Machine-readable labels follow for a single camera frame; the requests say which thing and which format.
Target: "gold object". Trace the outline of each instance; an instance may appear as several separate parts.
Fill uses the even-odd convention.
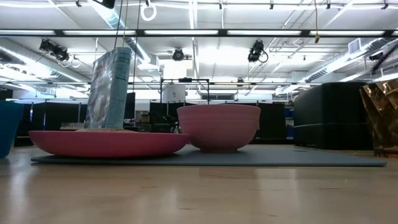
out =
[[[398,157],[398,79],[362,86],[375,156]]]

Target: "blue object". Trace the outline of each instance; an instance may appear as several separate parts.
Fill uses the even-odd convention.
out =
[[[286,118],[290,117],[290,109],[289,108],[285,108],[285,117]]]
[[[142,159],[85,159],[62,156],[32,158],[56,164],[113,164],[153,166],[385,166],[386,161],[337,153],[306,150],[291,145],[248,145],[235,153],[202,153],[187,145],[165,157]]]
[[[288,127],[287,128],[287,137],[293,137],[293,133],[294,133],[294,128]]]
[[[23,109],[22,104],[0,101],[0,159],[10,153]]]

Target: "food on plate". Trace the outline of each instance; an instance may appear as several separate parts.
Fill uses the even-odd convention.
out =
[[[94,132],[137,132],[137,131],[130,131],[125,129],[116,129],[116,128],[86,128],[86,129],[79,129],[77,131],[94,131]]]

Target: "teal container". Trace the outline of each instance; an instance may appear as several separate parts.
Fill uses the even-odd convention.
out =
[[[24,105],[0,100],[0,159],[8,156]]]

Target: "pink bowl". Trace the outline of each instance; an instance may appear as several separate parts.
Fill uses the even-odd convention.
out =
[[[202,152],[235,152],[253,139],[261,109],[244,105],[197,105],[177,110],[182,131]]]
[[[30,131],[41,150],[59,155],[92,158],[165,156],[182,149],[188,134]]]

